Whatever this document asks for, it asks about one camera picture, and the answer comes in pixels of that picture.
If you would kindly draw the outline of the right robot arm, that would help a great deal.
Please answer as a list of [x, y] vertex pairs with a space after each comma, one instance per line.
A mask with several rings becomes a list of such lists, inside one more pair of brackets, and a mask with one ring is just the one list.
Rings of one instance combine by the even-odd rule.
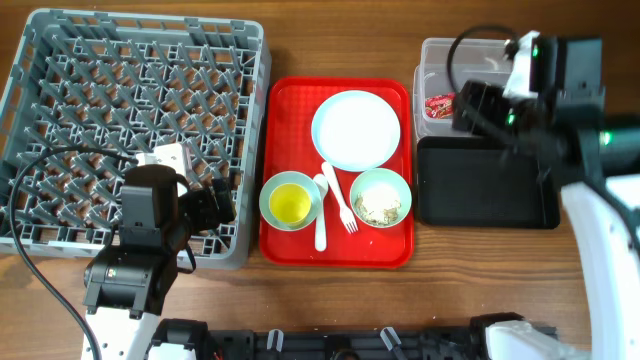
[[583, 271], [591, 349], [580, 351], [526, 320], [484, 329], [489, 359], [636, 359], [639, 356], [639, 117], [605, 124], [602, 41], [598, 37], [524, 36], [499, 25], [463, 31], [447, 54], [456, 83], [458, 46], [478, 32], [506, 35], [512, 72], [503, 96], [524, 115], [488, 118], [462, 94], [455, 109], [515, 153], [531, 155], [559, 188]]

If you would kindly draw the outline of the green bowl with food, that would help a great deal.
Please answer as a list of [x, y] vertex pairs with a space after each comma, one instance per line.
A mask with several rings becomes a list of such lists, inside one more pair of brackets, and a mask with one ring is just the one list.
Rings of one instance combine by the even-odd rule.
[[[378, 184], [385, 184], [392, 187], [398, 193], [401, 199], [402, 206], [399, 210], [399, 218], [389, 226], [382, 227], [369, 225], [360, 218], [355, 209], [357, 195], [365, 189], [376, 186]], [[399, 225], [409, 215], [409, 212], [412, 208], [412, 193], [410, 186], [401, 175], [386, 168], [374, 168], [358, 175], [351, 185], [349, 198], [352, 209], [354, 210], [357, 218], [366, 225], [374, 228], [384, 229]]]

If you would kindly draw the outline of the red snack wrapper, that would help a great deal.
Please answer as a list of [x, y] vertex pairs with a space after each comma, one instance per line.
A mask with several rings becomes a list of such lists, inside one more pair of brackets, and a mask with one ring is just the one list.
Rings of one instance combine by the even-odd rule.
[[432, 96], [425, 100], [425, 115], [433, 119], [445, 119], [453, 115], [454, 93]]

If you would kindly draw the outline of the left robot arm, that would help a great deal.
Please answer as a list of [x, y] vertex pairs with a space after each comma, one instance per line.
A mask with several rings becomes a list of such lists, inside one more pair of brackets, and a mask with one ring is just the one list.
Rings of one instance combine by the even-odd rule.
[[229, 183], [179, 194], [185, 178], [164, 165], [129, 170], [121, 189], [119, 242], [85, 270], [85, 359], [220, 359], [206, 323], [164, 319], [166, 295], [182, 268], [180, 251], [196, 233], [232, 222]]

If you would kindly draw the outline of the rice and food scraps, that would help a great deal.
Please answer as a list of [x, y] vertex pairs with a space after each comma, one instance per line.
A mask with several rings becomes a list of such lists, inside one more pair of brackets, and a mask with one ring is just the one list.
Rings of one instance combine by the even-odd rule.
[[401, 206], [398, 193], [385, 184], [365, 189], [357, 195], [355, 202], [356, 212], [365, 223], [382, 227], [399, 218]]

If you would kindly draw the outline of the yellow plastic cup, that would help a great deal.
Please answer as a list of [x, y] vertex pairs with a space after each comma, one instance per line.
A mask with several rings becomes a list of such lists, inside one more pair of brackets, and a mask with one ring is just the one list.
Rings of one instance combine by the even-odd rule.
[[269, 197], [269, 209], [273, 216], [290, 226], [302, 223], [310, 213], [311, 206], [309, 193], [295, 183], [277, 186]]

